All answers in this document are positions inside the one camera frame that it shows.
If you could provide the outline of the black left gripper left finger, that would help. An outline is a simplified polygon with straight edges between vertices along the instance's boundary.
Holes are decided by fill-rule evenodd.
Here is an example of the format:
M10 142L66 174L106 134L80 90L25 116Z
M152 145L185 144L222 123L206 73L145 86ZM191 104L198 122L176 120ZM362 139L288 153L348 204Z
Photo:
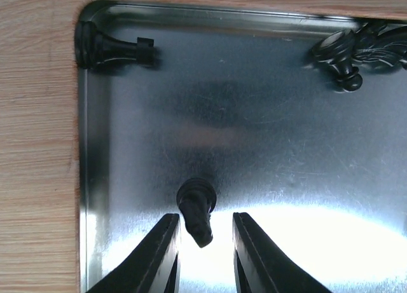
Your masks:
M136 248L89 292L178 292L179 214L165 214Z

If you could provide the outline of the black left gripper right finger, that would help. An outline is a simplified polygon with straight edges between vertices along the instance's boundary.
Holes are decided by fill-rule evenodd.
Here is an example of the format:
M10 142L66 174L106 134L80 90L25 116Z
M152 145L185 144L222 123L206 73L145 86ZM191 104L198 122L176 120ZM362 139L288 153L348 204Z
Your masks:
M233 214L237 292L329 292L295 264L246 212Z

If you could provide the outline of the black knight piece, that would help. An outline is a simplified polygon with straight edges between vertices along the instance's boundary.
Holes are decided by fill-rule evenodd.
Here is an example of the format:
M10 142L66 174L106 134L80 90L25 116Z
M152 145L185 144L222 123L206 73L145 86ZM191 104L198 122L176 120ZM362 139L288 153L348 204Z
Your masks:
M213 239L210 215L217 202L211 182L202 177L186 180L177 192L176 202L187 232L200 248L208 246Z

